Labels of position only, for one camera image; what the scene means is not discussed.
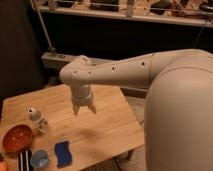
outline wooden table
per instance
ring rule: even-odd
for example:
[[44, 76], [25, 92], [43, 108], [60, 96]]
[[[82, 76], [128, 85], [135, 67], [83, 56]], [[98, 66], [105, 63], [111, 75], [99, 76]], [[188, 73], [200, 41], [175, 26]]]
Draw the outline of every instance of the wooden table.
[[[27, 124], [34, 132], [32, 152], [48, 151], [50, 164], [44, 170], [58, 170], [54, 145], [69, 140], [73, 163], [62, 171], [76, 171], [92, 166], [144, 144], [144, 131], [118, 87], [92, 86], [97, 114], [80, 108], [76, 117], [72, 111], [70, 89], [60, 85], [4, 100], [0, 125], [0, 142], [5, 133], [17, 124]], [[49, 123], [45, 135], [35, 133], [27, 109], [35, 107]], [[2, 143], [0, 152], [9, 163], [9, 170], [18, 170], [17, 159], [9, 158]]]

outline orange bowl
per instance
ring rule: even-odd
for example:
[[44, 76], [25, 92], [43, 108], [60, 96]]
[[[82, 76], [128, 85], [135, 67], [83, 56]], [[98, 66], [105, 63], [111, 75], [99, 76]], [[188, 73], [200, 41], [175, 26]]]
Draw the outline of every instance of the orange bowl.
[[27, 125], [17, 125], [11, 128], [3, 139], [3, 147], [9, 153], [17, 153], [30, 147], [33, 133]]

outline salt shaker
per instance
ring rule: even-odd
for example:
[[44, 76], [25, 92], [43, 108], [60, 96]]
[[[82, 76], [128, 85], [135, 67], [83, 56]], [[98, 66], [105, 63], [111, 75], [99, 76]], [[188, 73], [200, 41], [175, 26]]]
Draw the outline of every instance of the salt shaker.
[[41, 116], [41, 112], [33, 107], [28, 109], [30, 120], [35, 124], [36, 128], [43, 134], [48, 130], [47, 121]]

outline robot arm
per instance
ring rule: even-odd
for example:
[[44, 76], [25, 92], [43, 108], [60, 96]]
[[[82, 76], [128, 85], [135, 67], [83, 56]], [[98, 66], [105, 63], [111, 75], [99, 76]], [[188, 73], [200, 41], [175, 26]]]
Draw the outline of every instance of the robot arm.
[[60, 71], [63, 83], [70, 86], [74, 113], [87, 105], [95, 112], [90, 84], [143, 86], [148, 88], [154, 78], [176, 58], [209, 53], [199, 50], [178, 50], [151, 53], [125, 60], [93, 66], [86, 56], [79, 56]]
[[202, 50], [153, 53], [92, 66], [80, 57], [61, 80], [72, 102], [95, 109], [88, 84], [147, 86], [144, 113], [147, 171], [213, 170], [213, 55]]

